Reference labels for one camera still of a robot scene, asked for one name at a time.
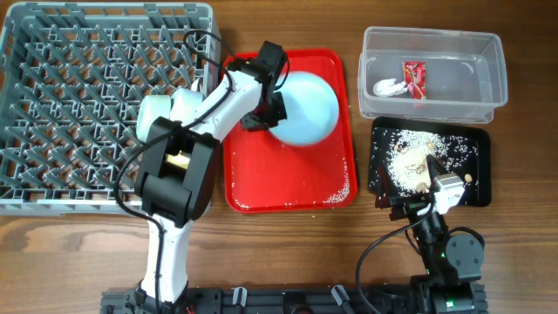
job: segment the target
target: light blue plate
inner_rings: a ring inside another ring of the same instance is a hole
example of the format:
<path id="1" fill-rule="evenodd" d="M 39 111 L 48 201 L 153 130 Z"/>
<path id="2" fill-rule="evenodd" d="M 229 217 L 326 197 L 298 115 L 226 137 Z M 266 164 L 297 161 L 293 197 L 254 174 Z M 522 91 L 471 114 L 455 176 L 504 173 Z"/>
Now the light blue plate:
<path id="1" fill-rule="evenodd" d="M 287 119 L 269 131 L 293 146 L 316 144 L 328 137 L 339 120 L 337 96 L 322 78 L 308 72 L 292 72 L 279 90 Z"/>

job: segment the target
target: dish rack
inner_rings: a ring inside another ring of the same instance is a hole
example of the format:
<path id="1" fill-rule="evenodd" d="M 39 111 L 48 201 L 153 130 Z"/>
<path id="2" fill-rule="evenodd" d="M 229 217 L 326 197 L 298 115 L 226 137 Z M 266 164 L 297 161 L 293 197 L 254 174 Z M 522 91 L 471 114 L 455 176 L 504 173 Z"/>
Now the dish rack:
<path id="1" fill-rule="evenodd" d="M 141 100 L 218 69 L 183 44 L 219 35 L 204 3 L 16 3 L 0 36 L 0 215 L 124 214 L 112 184 L 140 145 Z M 219 61 L 215 39 L 189 43 Z M 122 181 L 133 195 L 138 163 Z"/>

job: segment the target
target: yellow object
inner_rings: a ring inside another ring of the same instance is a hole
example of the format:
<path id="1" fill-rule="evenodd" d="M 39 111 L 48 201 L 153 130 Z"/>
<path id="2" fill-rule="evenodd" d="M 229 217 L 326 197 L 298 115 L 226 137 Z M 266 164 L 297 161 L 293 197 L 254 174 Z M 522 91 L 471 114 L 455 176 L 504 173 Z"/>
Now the yellow object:
<path id="1" fill-rule="evenodd" d="M 176 156 L 168 154 L 167 162 L 177 167 L 181 167 L 182 169 L 188 170 L 188 166 L 190 165 L 190 157 L 186 156 L 186 154 L 180 151 L 180 153 Z"/>

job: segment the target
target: tabletop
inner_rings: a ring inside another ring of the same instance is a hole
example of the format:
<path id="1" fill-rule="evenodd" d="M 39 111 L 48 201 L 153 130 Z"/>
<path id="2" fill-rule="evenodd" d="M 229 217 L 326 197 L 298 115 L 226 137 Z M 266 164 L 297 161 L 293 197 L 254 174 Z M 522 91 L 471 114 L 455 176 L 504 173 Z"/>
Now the tabletop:
<path id="1" fill-rule="evenodd" d="M 2 1 L 4 14 L 13 1 Z M 355 285 L 363 250 L 403 223 L 374 208 L 366 188 L 371 120 L 358 112 L 357 65 L 372 25 L 484 31 L 500 36 L 509 101 L 485 128 L 492 139 L 493 200 L 458 208 L 448 225 L 486 239 L 481 282 L 492 313 L 558 308 L 558 3 L 552 1 L 211 1 L 236 51 L 264 40 L 286 49 L 326 47 L 343 60 L 359 190 L 347 208 L 240 215 L 225 202 L 222 175 L 213 207 L 194 226 L 191 287 Z M 146 270 L 147 226 L 109 215 L 0 218 L 0 313 L 99 313 L 101 293 L 132 288 Z M 365 283 L 407 283 L 425 272 L 404 236 L 363 266 Z"/>

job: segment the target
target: red packet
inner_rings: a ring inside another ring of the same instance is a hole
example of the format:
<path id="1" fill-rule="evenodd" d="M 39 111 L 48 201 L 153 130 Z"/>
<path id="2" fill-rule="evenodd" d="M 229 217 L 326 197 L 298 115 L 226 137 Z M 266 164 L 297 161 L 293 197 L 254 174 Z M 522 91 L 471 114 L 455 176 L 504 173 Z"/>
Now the red packet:
<path id="1" fill-rule="evenodd" d="M 413 99 L 426 99 L 426 67 L 424 62 L 403 63 L 407 89 Z"/>

